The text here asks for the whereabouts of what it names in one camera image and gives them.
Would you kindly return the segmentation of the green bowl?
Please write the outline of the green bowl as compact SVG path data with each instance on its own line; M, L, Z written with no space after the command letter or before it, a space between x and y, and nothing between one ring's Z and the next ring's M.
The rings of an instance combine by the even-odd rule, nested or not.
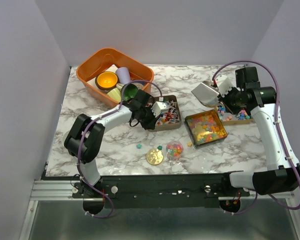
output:
M128 101L128 100L134 98L138 91L139 91L139 88L135 84L133 84L133 83L126 84L120 90L121 99L123 101Z

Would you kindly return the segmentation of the clear glass jar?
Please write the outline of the clear glass jar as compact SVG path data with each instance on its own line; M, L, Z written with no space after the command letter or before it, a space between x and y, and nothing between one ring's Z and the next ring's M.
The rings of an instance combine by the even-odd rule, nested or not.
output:
M183 154L184 148L179 141L170 141L166 145L166 157L168 160L179 160Z

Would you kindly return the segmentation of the gold tin of pastel candies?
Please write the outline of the gold tin of pastel candies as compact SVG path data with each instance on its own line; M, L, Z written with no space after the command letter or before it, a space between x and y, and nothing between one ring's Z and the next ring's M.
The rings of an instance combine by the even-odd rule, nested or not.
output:
M240 110L238 114L233 114L224 105L219 104L214 110L224 126L245 125L254 122L254 119L248 115L245 109Z

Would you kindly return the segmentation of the floral patterned cup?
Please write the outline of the floral patterned cup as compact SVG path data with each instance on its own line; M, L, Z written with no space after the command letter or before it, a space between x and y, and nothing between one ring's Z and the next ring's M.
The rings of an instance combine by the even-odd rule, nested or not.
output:
M143 90L145 87L145 85L141 82L133 81L132 84L135 85L139 90Z

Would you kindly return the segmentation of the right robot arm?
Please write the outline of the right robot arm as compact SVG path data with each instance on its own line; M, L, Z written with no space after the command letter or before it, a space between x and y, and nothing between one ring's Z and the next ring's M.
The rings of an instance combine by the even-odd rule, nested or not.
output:
M291 192L300 185L300 162L291 148L282 123L278 94L274 87L262 87L256 67L235 71L233 84L220 74L215 79L218 100L228 111L238 114L245 110L258 128L266 156L266 171L238 171L220 183L220 191L231 196L238 188L260 195Z

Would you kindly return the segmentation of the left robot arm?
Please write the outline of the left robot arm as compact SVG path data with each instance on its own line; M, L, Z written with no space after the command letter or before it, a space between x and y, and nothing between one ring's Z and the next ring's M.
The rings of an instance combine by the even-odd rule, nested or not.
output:
M135 97L121 101L113 109L94 117L80 114L64 139L68 153L76 157L76 167L81 182L85 183L83 191L91 198L103 195L101 175L96 164L104 134L121 124L136 121L145 130L153 130L156 122L167 109L162 101L148 102L153 97L139 90Z

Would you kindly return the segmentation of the gold tin of translucent candies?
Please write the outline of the gold tin of translucent candies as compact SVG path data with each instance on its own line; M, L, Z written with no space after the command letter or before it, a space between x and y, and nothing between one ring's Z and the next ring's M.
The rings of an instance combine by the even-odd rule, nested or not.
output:
M195 149L222 142L228 137L215 110L186 116L184 125Z

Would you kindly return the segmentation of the pale yellow cup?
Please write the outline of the pale yellow cup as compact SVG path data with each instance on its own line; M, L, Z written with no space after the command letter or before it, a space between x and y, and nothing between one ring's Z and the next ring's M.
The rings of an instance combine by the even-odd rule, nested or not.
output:
M117 87L115 87L112 90L110 90L107 93L107 96L110 97L113 101L116 101L118 103L122 100L122 98L121 98L121 91Z

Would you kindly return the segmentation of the orange-lined dark bowl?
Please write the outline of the orange-lined dark bowl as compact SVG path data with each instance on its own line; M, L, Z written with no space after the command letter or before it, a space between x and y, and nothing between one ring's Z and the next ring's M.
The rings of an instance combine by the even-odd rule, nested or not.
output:
M118 76L111 71L104 71L95 78L96 86L104 91L112 90L118 82Z

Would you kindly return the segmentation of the lavender cup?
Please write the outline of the lavender cup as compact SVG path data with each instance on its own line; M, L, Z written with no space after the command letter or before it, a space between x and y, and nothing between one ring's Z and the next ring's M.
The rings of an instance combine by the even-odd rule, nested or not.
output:
M115 71L119 82L123 85L129 84L131 82L131 76L127 67L120 67Z

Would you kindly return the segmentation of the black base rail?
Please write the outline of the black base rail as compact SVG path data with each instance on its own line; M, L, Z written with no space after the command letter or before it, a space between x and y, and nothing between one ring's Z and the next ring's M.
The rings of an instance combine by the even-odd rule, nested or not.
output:
M218 208L223 199L237 200L250 194L232 187L227 173L113 175L102 176L95 185L112 202L86 183L72 189L75 199L100 200L100 207L128 208Z

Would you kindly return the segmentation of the orange plastic bin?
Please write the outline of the orange plastic bin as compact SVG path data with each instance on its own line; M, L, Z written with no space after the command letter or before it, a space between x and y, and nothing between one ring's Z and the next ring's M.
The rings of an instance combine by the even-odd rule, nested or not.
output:
M119 103L107 96L106 93L90 85L88 81L94 80L112 65L115 65L117 68L128 68L130 78L133 81L146 80L152 82L154 80L153 70L132 57L114 48L102 48L98 50L77 67L76 76L93 98L101 101L110 108L114 108Z

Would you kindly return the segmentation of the tin of lollipops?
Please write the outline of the tin of lollipops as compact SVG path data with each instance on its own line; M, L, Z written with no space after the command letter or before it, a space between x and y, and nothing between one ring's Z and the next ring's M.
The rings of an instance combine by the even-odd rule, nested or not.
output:
M175 95L165 95L163 96L163 102L169 105L169 110L163 113L156 122L155 128L149 130L150 132L175 130L182 125L182 116L177 97Z

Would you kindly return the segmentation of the steel scoop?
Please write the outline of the steel scoop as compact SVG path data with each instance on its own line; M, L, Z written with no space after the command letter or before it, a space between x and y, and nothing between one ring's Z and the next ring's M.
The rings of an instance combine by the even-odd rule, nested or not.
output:
M220 104L218 99L220 95L219 90L208 82L201 82L191 93L207 108L214 108Z

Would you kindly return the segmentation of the gold jar lid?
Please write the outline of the gold jar lid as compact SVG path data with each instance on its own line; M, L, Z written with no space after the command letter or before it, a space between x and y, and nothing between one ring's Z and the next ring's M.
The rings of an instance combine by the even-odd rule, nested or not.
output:
M152 148L146 153L146 160L151 165L159 165L163 160L163 152L159 149Z

